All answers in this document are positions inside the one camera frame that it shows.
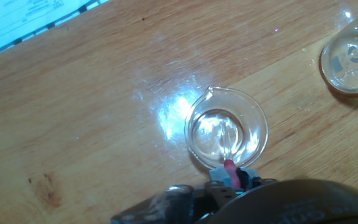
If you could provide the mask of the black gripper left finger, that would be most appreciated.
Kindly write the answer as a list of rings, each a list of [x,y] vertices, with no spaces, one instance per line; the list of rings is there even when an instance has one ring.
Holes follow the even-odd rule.
[[[204,187],[216,203],[229,203],[238,196],[229,174],[223,168],[210,170],[209,178]]]

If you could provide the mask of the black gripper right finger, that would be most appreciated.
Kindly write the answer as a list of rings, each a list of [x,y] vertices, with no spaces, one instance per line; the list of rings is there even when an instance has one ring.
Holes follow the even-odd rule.
[[[264,185],[276,183],[275,179],[263,179],[256,170],[237,169],[237,176],[242,190],[251,190]]]

